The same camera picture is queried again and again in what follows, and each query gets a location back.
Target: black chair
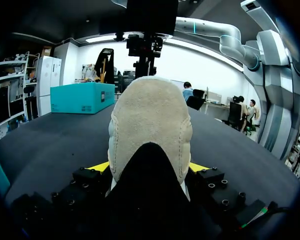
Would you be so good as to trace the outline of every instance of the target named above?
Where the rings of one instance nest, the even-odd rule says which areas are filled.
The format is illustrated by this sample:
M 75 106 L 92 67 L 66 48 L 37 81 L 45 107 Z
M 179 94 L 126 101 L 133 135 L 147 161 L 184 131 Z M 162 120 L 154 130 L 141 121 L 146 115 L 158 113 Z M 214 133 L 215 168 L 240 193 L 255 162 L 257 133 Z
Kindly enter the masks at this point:
M 33 93 L 34 91 L 35 91 L 34 86 L 26 86 L 23 89 L 23 93 L 26 94 L 27 96 L 24 100 L 26 102 L 26 113 L 28 115 L 29 121 L 36 119 L 38 117 L 37 97 L 31 96 L 31 93 Z
M 252 119 L 254 118 L 255 115 L 256 115 L 256 113 L 254 113 L 254 114 L 252 115 L 252 117 L 250 118 L 249 121 L 248 121 L 248 119 L 246 120 L 246 125 L 245 125 L 244 130 L 243 130 L 243 131 L 245 132 L 245 135 L 246 135 L 246 136 L 248 135 L 248 133 L 250 133 L 250 136 L 252 135 L 252 132 L 251 132 L 251 128 L 252 128 L 252 126 L 253 126 Z
M 241 105 L 235 102 L 230 102 L 230 110 L 228 123 L 232 128 L 239 130 L 241 123 Z
M 199 90 L 199 89 L 193 89 L 192 94 L 196 98 L 203 99 L 205 91 L 202 91 L 202 90 Z
M 190 96 L 186 101 L 186 105 L 195 110 L 200 110 L 201 106 L 205 103 L 205 100 L 200 97 Z

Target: metal shelf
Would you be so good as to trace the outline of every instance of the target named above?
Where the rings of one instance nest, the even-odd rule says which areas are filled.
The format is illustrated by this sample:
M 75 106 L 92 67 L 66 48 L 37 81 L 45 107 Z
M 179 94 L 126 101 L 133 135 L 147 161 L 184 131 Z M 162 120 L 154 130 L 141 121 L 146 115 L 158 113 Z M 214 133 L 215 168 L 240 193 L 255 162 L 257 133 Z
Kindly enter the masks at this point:
M 26 64 L 27 61 L 1 61 L 0 66 L 9 65 L 9 67 L 17 67 Z
M 0 122 L 0 127 L 1 127 L 3 124 L 6 124 L 7 122 L 9 122 L 10 120 L 12 120 L 12 119 L 14 119 L 14 118 L 16 118 L 16 117 L 21 116 L 22 114 L 25 114 L 25 111 L 19 112 L 19 113 L 15 114 L 15 115 L 11 116 L 10 118 L 4 120 L 3 122 Z
M 21 78 L 24 77 L 25 74 L 12 74 L 12 75 L 8 75 L 8 76 L 1 76 L 0 77 L 0 84 L 6 82 L 6 81 L 10 81 L 11 79 L 17 79 L 17 78 Z

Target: desk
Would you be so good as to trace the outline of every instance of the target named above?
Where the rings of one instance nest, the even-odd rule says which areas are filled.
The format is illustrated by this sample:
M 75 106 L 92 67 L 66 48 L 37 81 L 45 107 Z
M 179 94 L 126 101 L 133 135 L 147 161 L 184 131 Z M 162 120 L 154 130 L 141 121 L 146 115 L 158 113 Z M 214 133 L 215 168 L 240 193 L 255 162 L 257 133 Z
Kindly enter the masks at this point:
M 220 104 L 216 104 L 216 103 L 212 103 L 212 102 L 207 102 L 207 101 L 203 105 L 205 105 L 204 114 L 207 114 L 209 106 L 212 106 L 212 107 L 215 107 L 215 108 L 220 108 L 220 109 L 227 109 L 227 110 L 230 109 L 230 106 L 220 105 Z
M 72 172 L 106 162 L 113 108 L 109 106 L 94 115 L 49 113 L 1 139 L 0 163 L 11 182 L 6 202 L 10 204 L 34 191 L 50 200 L 51 192 L 59 192 L 69 184 Z M 292 205 L 300 182 L 282 161 L 241 132 L 203 112 L 188 109 L 193 128 L 193 163 L 224 171 L 225 179 L 246 193 L 247 204 L 260 199 L 267 205 L 271 201 L 280 207 Z M 258 238 L 265 239 L 282 216 L 283 213 L 273 215 L 257 230 Z M 206 238 L 215 239 L 220 232 L 214 224 L 206 228 L 211 229 Z

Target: cardboard box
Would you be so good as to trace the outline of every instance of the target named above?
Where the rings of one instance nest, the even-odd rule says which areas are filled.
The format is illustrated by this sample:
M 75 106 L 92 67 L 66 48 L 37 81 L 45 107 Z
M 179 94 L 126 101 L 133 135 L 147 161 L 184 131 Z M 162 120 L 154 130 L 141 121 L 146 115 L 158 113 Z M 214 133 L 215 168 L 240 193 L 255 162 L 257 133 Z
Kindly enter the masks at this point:
M 41 56 L 50 56 L 52 50 L 52 46 L 43 46 Z
M 51 112 L 96 114 L 115 103 L 115 85 L 77 83 L 50 88 Z

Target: person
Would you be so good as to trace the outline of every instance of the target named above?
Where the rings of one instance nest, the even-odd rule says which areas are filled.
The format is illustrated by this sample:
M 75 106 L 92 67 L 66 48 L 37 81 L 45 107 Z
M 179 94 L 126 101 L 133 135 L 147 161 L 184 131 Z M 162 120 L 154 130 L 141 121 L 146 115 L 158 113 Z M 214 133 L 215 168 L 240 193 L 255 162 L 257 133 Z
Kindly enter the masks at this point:
M 248 108 L 248 118 L 247 118 L 248 122 L 250 122 L 253 116 L 257 114 L 257 109 L 255 108 L 255 105 L 256 105 L 256 101 L 251 99 L 249 104 L 250 107 Z
M 183 97 L 184 97 L 184 100 L 187 101 L 188 98 L 189 98 L 190 96 L 193 96 L 193 95 L 194 95 L 194 94 L 193 94 L 193 91 L 194 91 L 194 90 L 192 89 L 191 83 L 188 82 L 188 81 L 186 81 L 186 82 L 183 84 L 183 87 L 184 87 L 184 89 L 183 89 L 183 91 L 182 91 L 182 95 L 183 95 Z
M 246 124 L 247 124 L 248 108 L 247 108 L 247 105 L 244 104 L 245 98 L 243 96 L 239 96 L 238 100 L 239 100 L 238 104 L 241 105 L 241 118 L 240 118 L 241 122 L 240 122 L 240 125 L 242 127 L 241 127 L 240 132 L 243 132 L 245 127 L 246 127 Z

